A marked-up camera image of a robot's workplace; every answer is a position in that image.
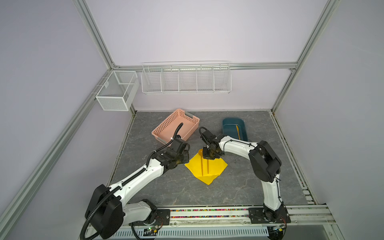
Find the yellow plastic spoon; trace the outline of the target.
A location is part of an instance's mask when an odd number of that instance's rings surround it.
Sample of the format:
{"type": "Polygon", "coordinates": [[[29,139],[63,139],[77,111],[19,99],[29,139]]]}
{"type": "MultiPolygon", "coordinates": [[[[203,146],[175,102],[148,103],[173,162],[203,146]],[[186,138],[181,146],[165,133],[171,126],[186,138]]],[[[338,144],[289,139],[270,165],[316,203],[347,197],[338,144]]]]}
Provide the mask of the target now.
{"type": "Polygon", "coordinates": [[[204,176],[204,159],[201,159],[201,176],[204,176]]]}

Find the yellow paper napkin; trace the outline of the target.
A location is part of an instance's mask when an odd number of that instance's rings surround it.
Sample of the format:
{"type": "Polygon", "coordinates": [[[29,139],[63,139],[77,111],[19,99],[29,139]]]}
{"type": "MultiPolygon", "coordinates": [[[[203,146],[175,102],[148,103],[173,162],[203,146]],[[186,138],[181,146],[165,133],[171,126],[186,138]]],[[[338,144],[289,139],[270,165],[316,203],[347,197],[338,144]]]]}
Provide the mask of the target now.
{"type": "Polygon", "coordinates": [[[217,177],[219,177],[228,164],[222,159],[208,160],[203,157],[203,150],[198,153],[185,164],[195,178],[210,185],[217,177]]]}

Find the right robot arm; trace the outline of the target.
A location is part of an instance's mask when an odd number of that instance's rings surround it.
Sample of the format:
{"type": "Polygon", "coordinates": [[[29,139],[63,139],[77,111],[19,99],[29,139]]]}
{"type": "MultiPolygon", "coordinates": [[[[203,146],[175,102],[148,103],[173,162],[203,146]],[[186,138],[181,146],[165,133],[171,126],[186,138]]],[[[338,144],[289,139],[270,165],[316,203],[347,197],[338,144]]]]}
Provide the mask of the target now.
{"type": "Polygon", "coordinates": [[[246,142],[230,136],[214,135],[207,128],[199,128],[200,138],[206,144],[203,157],[219,159],[225,154],[235,154],[250,161],[256,177],[261,181],[264,194],[264,216],[266,221],[288,222],[288,211],[281,197],[280,173],[282,162],[266,141],[246,142]]]}

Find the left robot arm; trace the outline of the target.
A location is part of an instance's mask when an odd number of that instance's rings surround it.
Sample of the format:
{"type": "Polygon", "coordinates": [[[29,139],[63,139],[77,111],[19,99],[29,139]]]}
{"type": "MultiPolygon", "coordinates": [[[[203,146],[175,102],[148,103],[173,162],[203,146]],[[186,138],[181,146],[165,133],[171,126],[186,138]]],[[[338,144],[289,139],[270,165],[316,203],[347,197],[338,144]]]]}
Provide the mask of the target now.
{"type": "Polygon", "coordinates": [[[152,202],[142,200],[131,204],[129,201],[151,181],[189,161],[190,145],[178,134],[182,126],[178,125],[172,139],[154,150],[140,169],[115,184],[100,185],[94,190],[85,213],[81,240],[98,236],[108,239],[125,224],[155,220],[157,207],[152,202]]]}

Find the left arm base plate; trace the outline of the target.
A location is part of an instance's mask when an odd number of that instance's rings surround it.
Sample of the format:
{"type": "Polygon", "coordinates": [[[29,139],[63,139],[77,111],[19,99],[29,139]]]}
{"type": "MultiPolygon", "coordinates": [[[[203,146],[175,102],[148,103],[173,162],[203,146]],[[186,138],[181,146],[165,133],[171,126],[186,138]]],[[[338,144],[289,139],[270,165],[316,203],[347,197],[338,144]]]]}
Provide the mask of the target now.
{"type": "Polygon", "coordinates": [[[135,221],[134,226],[168,226],[170,219],[170,209],[156,209],[144,221],[135,221]]]}

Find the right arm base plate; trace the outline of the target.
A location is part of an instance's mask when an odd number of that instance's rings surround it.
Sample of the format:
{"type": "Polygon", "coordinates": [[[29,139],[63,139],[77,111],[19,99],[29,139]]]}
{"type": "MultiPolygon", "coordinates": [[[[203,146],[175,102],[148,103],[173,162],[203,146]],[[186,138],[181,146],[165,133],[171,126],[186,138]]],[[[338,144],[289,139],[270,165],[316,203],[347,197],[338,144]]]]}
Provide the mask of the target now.
{"type": "Polygon", "coordinates": [[[285,207],[281,206],[276,211],[265,207],[248,208],[252,224],[288,224],[291,218],[285,207]]]}

